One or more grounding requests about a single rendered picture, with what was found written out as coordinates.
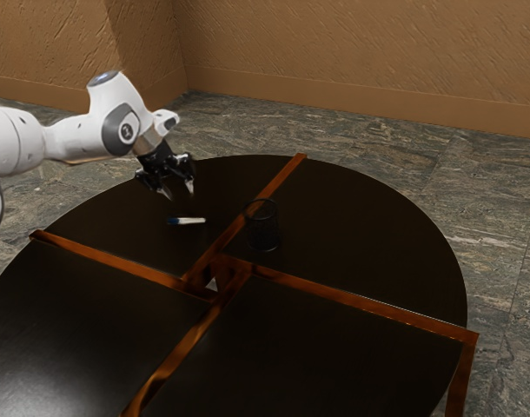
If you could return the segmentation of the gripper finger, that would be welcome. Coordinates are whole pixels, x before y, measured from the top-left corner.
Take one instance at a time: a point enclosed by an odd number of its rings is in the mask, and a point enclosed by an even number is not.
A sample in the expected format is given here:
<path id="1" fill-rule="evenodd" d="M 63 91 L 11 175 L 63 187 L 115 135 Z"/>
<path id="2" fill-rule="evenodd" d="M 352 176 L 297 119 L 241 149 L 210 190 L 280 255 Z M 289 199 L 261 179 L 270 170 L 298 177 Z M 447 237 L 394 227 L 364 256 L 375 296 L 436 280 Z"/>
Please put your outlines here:
<path id="1" fill-rule="evenodd" d="M 135 172 L 135 178 L 147 189 L 165 196 L 170 201 L 173 200 L 171 191 L 162 182 L 162 179 L 159 175 L 152 175 L 147 173 L 144 169 L 137 169 Z"/>
<path id="2" fill-rule="evenodd" d="M 191 154 L 173 154 L 169 166 L 171 171 L 183 180 L 188 192 L 193 195 L 195 191 L 195 161 Z"/>

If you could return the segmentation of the black mesh pen holder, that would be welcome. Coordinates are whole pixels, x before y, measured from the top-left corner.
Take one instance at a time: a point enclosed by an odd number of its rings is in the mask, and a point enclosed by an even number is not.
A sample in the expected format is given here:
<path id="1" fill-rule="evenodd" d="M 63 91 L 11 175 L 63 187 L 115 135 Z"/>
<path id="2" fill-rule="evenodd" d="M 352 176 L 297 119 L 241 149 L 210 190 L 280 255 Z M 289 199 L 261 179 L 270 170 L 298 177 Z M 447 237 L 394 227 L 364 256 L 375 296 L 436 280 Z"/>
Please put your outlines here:
<path id="1" fill-rule="evenodd" d="M 260 252 L 272 251 L 281 242 L 276 202 L 257 198 L 245 204 L 242 211 L 247 244 Z"/>

